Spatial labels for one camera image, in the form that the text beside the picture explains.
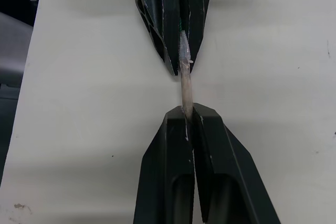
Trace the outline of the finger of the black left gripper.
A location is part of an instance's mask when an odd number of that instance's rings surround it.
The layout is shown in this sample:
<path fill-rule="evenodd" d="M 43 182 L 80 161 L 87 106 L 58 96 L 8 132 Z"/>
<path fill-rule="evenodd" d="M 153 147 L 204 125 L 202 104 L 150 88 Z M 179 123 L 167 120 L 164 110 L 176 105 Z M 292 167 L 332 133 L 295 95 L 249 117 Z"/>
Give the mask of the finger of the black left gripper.
<path fill-rule="evenodd" d="M 135 0 L 154 48 L 167 70 L 178 75 L 179 0 Z"/>
<path fill-rule="evenodd" d="M 180 1 L 180 17 L 182 20 L 182 29 L 188 38 L 192 60 L 191 68 L 194 67 L 204 37 L 208 6 L 209 0 Z"/>

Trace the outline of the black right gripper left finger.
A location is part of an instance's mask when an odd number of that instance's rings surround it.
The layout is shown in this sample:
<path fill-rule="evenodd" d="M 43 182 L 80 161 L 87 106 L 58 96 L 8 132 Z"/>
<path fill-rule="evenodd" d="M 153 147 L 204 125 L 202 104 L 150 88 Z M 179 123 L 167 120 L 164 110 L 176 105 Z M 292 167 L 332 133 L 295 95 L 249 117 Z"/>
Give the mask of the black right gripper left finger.
<path fill-rule="evenodd" d="M 144 153 L 134 223 L 192 223 L 193 149 L 180 106 L 168 111 Z"/>

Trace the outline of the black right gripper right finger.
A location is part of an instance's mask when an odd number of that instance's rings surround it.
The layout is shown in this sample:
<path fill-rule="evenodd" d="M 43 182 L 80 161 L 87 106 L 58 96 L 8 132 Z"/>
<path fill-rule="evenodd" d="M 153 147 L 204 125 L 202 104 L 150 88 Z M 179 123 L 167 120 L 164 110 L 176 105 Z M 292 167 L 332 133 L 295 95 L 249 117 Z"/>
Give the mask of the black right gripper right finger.
<path fill-rule="evenodd" d="M 194 104 L 192 143 L 204 223 L 279 223 L 249 151 L 214 110 Z"/>

